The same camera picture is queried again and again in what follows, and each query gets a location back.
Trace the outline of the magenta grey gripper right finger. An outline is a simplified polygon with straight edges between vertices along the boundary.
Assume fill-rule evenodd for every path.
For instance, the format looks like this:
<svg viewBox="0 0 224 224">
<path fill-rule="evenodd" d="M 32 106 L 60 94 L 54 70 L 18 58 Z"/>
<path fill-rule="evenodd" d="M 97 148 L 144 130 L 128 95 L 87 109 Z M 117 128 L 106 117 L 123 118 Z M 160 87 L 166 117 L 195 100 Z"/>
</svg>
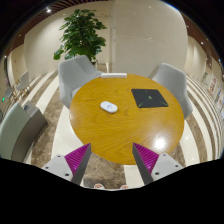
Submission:
<svg viewBox="0 0 224 224">
<path fill-rule="evenodd" d="M 183 168 L 167 153 L 157 154 L 152 150 L 133 144 L 132 153 L 145 185 L 164 178 Z"/>
</svg>

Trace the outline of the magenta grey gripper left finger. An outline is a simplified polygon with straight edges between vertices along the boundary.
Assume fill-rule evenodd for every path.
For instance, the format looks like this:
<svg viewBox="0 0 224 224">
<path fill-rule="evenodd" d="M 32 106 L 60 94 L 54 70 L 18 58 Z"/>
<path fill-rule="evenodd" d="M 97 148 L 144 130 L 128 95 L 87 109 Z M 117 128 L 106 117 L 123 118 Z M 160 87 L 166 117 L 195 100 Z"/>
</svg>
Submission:
<svg viewBox="0 0 224 224">
<path fill-rule="evenodd" d="M 42 169 L 79 185 L 82 181 L 91 153 L 91 144 L 88 143 L 67 155 L 57 154 L 45 164 Z"/>
</svg>

